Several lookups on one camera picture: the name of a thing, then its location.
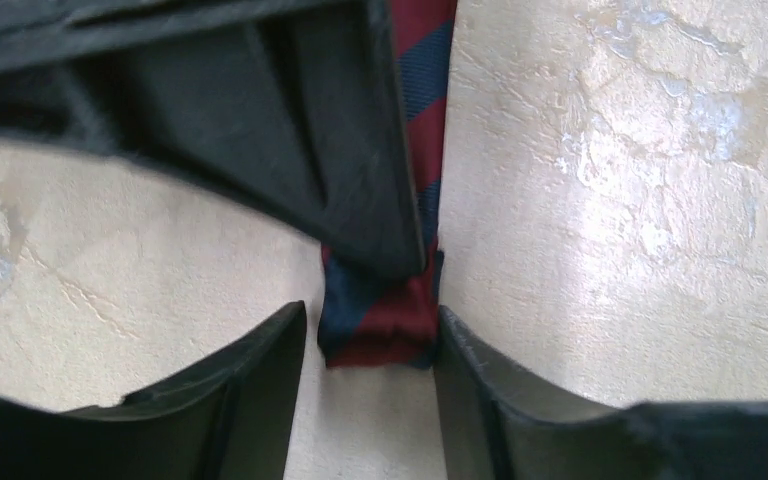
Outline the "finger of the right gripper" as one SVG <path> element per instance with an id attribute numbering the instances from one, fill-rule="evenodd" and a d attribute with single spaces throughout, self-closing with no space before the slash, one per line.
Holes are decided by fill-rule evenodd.
<path id="1" fill-rule="evenodd" d="M 0 1 L 0 138 L 119 157 L 414 275 L 392 26 L 385 1 Z"/>

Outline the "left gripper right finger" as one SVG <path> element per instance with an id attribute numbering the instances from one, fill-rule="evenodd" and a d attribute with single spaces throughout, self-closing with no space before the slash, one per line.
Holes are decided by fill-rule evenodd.
<path id="1" fill-rule="evenodd" d="M 439 310 L 451 479 L 768 479 L 768 401 L 613 408 L 565 390 Z"/>

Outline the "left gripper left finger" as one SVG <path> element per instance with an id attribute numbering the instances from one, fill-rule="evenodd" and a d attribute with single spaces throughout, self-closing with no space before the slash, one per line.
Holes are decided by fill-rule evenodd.
<path id="1" fill-rule="evenodd" d="M 306 343 L 302 302 L 111 407 L 0 398 L 0 479 L 280 479 Z"/>

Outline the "red navy striped tie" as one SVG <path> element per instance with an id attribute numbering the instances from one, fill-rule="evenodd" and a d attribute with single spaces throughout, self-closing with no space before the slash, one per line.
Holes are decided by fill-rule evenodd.
<path id="1" fill-rule="evenodd" d="M 427 266 L 385 280 L 322 250 L 317 344 L 329 369 L 406 364 L 427 369 L 439 334 L 439 204 L 456 0 L 390 4 L 407 138 Z"/>

